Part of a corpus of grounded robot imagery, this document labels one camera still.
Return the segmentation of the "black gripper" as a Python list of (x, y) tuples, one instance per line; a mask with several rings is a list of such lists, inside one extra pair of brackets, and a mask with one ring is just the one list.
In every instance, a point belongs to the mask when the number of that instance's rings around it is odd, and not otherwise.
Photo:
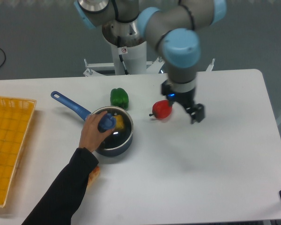
[[(192, 90), (180, 93), (174, 91), (169, 80), (166, 80), (161, 84), (161, 94), (165, 96), (171, 104), (177, 102), (182, 106), (194, 105), (195, 90), (196, 88), (194, 87)], [(185, 111), (190, 116), (191, 124), (201, 122), (205, 118), (205, 106), (203, 104), (196, 104), (196, 107), (189, 107)]]

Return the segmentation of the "black sleeved forearm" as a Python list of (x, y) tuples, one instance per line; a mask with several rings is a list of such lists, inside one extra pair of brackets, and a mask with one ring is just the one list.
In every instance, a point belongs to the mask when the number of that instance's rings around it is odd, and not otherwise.
[(88, 149), (77, 148), (23, 224), (70, 225), (84, 198), (89, 174), (97, 165), (97, 158)]

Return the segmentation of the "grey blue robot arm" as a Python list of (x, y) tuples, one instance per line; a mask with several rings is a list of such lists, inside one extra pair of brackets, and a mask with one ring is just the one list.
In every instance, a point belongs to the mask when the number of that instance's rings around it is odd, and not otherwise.
[(171, 104), (179, 103), (191, 117), (191, 123), (205, 118), (205, 107), (194, 101), (196, 65), (201, 56), (197, 30), (223, 19), (224, 0), (180, 0), (163, 12), (157, 7), (140, 10), (136, 0), (76, 0), (74, 6), (84, 24), (102, 28), (104, 39), (114, 48), (114, 63), (131, 74), (137, 65), (145, 65), (146, 55), (135, 60), (128, 51), (148, 44), (164, 60), (168, 78), (161, 94)]

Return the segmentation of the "person's bare hand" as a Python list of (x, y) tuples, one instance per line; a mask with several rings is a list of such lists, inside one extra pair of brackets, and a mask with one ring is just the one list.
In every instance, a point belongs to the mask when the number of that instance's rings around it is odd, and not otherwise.
[(90, 114), (83, 125), (81, 130), (81, 137), (78, 147), (86, 148), (90, 152), (94, 152), (98, 149), (101, 143), (112, 134), (114, 129), (108, 129), (101, 133), (98, 130), (100, 120), (107, 114), (107, 111), (103, 111), (99, 114)]

